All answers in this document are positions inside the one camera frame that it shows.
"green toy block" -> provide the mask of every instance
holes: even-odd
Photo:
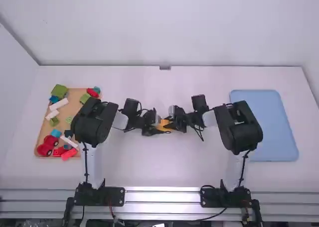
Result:
[[[66,86],[57,84],[51,91],[52,96],[57,96],[59,100],[63,99],[68,92],[68,88]]]
[[[93,90],[96,91],[98,94],[101,93],[101,89],[97,86],[94,86]]]
[[[60,123],[60,121],[56,116],[54,118],[51,118],[51,120],[50,120],[51,126],[57,126],[59,123]]]
[[[72,116],[68,116],[65,121],[66,121],[68,124],[71,124],[72,120],[73,120],[73,117],[72,117]]]
[[[80,103],[84,105],[90,97],[91,96],[88,93],[83,94],[82,97],[80,98]]]

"red toy block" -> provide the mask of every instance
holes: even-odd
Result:
[[[78,151],[75,148],[72,148],[61,155],[63,161],[67,161],[70,157],[76,155]]]
[[[49,156],[52,154],[52,151],[55,146],[59,144],[59,139],[55,136],[48,135],[44,138],[43,144],[39,145],[36,148],[36,151],[41,156]]]
[[[59,147],[58,149],[53,150],[53,156],[60,157],[63,153],[67,152],[63,146]]]
[[[94,89],[88,88],[88,89],[86,90],[86,92],[87,92],[90,96],[92,96],[92,97],[94,97],[94,98],[98,98],[98,97],[99,97],[99,94],[98,94],[96,91],[94,91]]]

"orange object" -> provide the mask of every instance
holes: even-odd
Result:
[[[68,150],[67,152],[64,152],[61,155],[61,158],[63,161],[67,161],[70,157],[75,156],[77,152],[78,151],[75,148],[72,148],[72,149]]]
[[[161,119],[160,120],[160,124],[158,124],[156,126],[156,129],[157,130],[160,130],[160,131],[173,131],[173,129],[170,129],[170,128],[165,128],[164,126],[171,123],[171,121],[169,120],[166,120],[166,119]]]

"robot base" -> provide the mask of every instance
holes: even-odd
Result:
[[[79,184],[75,190],[76,206],[112,206],[124,205],[125,189],[123,187],[105,187],[105,180],[99,189],[93,189],[90,183]]]

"white toy block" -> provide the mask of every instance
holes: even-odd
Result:
[[[51,118],[54,118],[55,116],[57,116],[59,114],[58,110],[53,110],[52,112],[50,112],[45,119],[47,119],[48,121],[50,121]]]
[[[74,147],[75,149],[79,150],[79,149],[78,149],[78,144],[76,144],[75,142],[71,141],[70,139],[66,138],[65,136],[60,136],[60,138],[61,138],[64,142],[70,144],[70,145],[71,145],[72,147]]]
[[[64,99],[58,101],[57,103],[54,103],[54,104],[50,105],[49,108],[50,108],[51,111],[53,111],[53,110],[56,110],[56,109],[58,109],[60,107],[63,107],[64,105],[66,105],[68,103],[69,103],[68,99],[64,98]]]

